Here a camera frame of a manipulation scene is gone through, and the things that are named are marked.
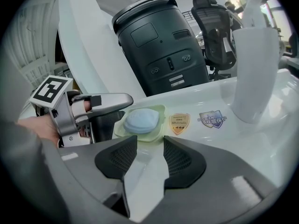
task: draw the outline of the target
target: human hand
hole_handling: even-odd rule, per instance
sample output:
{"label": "human hand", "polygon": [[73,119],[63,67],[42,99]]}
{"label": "human hand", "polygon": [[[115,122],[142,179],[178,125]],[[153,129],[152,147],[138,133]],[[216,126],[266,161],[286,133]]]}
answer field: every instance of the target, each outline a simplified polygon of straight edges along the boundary
{"label": "human hand", "polygon": [[[84,101],[86,111],[91,109],[90,102]],[[40,138],[51,140],[57,147],[59,135],[49,114],[18,120],[17,124],[33,130]]]}

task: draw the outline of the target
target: gold shield sticker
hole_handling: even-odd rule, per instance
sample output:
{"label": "gold shield sticker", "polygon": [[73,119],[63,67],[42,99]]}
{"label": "gold shield sticker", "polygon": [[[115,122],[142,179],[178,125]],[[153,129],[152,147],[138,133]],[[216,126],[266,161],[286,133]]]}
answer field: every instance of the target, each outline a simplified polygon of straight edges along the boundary
{"label": "gold shield sticker", "polygon": [[182,133],[189,125],[190,122],[190,114],[173,114],[169,117],[169,125],[171,130],[179,135]]}

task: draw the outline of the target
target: sticker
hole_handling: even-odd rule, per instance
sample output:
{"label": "sticker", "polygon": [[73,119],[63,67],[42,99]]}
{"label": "sticker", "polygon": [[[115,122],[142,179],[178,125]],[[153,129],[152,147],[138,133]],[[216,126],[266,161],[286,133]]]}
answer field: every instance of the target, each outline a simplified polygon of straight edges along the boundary
{"label": "sticker", "polygon": [[220,110],[210,111],[206,113],[199,114],[200,119],[197,121],[201,121],[205,126],[209,128],[220,128],[222,123],[227,119],[225,116],[222,116]]}
{"label": "sticker", "polygon": [[169,117],[169,125],[171,130],[179,135],[182,133],[189,125],[190,122],[190,114],[173,114]]}

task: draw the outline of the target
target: light green tray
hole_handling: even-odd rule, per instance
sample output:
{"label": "light green tray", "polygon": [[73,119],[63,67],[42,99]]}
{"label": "light green tray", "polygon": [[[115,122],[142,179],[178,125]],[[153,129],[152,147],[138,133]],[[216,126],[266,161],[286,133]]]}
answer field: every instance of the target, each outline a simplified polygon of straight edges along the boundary
{"label": "light green tray", "polygon": [[[133,111],[138,109],[152,109],[159,112],[159,121],[156,128],[150,132],[150,133],[130,133],[125,130],[123,127],[123,123],[126,120],[126,117]],[[126,114],[122,117],[122,119],[115,123],[114,125],[114,134],[119,137],[124,137],[128,135],[137,135],[137,140],[141,142],[153,142],[157,141],[158,139],[163,138],[163,131],[164,127],[167,125],[166,122],[166,107],[164,105],[153,105],[153,106],[147,106],[147,107],[141,107],[129,110],[126,112]]]}

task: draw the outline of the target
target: blue sponge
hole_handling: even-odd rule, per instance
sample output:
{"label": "blue sponge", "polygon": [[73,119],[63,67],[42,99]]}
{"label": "blue sponge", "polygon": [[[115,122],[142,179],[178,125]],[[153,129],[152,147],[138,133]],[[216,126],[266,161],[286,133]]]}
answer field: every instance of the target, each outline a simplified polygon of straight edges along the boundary
{"label": "blue sponge", "polygon": [[130,133],[149,133],[157,126],[159,112],[151,109],[133,110],[124,122],[124,128]]}

